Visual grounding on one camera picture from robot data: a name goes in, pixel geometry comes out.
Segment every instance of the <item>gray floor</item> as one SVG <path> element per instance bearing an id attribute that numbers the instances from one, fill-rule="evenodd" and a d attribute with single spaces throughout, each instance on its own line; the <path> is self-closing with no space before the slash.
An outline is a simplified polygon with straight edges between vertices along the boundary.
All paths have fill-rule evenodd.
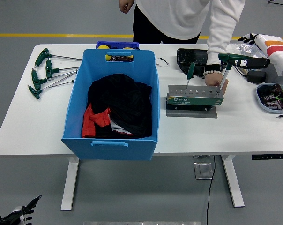
<path id="1" fill-rule="evenodd" d="M 234 35 L 260 32 L 283 37 L 282 24 L 283 7 L 249 0 Z M 0 33 L 131 34 L 131 26 L 132 13 L 120 13 L 117 1 L 0 0 Z M 207 35 L 207 30 L 205 23 L 202 35 Z M 34 46 L 92 44 L 98 40 L 0 37 L 0 127 Z M 33 225 L 82 225 L 84 221 L 205 224 L 209 181 L 195 179 L 193 163 L 199 161 L 213 162 L 213 158 L 82 161 L 73 210 L 62 212 L 66 158 L 0 157 L 0 216 L 42 194 L 33 214 Z M 233 208 L 223 165 L 216 156 L 209 224 L 283 225 L 283 160 L 252 161 L 251 156 L 236 156 L 233 162 L 246 207 Z"/>

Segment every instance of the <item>black cloth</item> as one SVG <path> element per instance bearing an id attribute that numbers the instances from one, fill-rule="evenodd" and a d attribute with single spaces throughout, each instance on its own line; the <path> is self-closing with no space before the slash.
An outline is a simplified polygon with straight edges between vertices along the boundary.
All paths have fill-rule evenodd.
<path id="1" fill-rule="evenodd" d="M 88 92 L 95 114 L 110 108 L 111 119 L 134 136 L 114 136 L 107 127 L 96 126 L 97 134 L 107 138 L 142 138 L 152 135 L 152 88 L 144 83 L 135 82 L 125 74 L 112 74 L 94 81 Z"/>
<path id="2" fill-rule="evenodd" d="M 188 40 L 179 40 L 163 34 L 147 19 L 147 17 L 135 6 L 133 15 L 133 41 L 140 44 L 196 44 L 199 36 Z"/>

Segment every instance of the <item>table leg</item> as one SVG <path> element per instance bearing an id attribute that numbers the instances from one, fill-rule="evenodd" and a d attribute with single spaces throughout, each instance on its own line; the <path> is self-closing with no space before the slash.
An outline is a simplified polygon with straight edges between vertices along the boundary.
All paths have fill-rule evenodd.
<path id="1" fill-rule="evenodd" d="M 243 196 L 241 195 L 241 191 L 239 188 L 238 180 L 236 177 L 236 173 L 232 161 L 234 156 L 235 155 L 224 155 L 222 156 L 222 160 L 227 176 L 227 181 L 229 184 L 229 189 L 231 192 L 233 206 L 235 208 L 242 208 L 245 206 L 245 204 L 244 204 Z"/>
<path id="2" fill-rule="evenodd" d="M 63 192 L 61 211 L 71 211 L 73 205 L 73 197 L 76 185 L 77 170 L 79 164 L 79 158 L 68 157 L 68 169 L 67 178 L 65 184 L 65 190 Z"/>

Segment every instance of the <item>person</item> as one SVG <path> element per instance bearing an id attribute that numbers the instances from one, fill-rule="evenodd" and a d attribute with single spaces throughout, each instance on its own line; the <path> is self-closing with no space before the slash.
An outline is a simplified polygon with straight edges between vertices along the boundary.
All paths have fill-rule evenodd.
<path id="1" fill-rule="evenodd" d="M 128 13 L 134 0 L 119 0 L 121 12 Z M 219 86 L 219 53 L 226 53 L 245 0 L 136 0 L 133 41 L 140 44 L 196 44 L 209 8 L 211 10 L 208 60 L 204 68 L 207 86 Z M 228 80 L 223 85 L 225 93 Z"/>

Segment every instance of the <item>bin handle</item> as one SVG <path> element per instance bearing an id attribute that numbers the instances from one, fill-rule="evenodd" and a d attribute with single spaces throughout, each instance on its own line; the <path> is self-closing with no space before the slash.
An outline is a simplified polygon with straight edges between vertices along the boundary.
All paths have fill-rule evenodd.
<path id="1" fill-rule="evenodd" d="M 92 141 L 90 144 L 91 144 L 91 146 L 97 146 L 97 145 L 114 145 L 114 146 L 129 147 L 128 143 L 125 143 L 125 142 Z"/>
<path id="2" fill-rule="evenodd" d="M 131 56 L 131 52 L 107 52 L 107 55 L 111 56 Z"/>

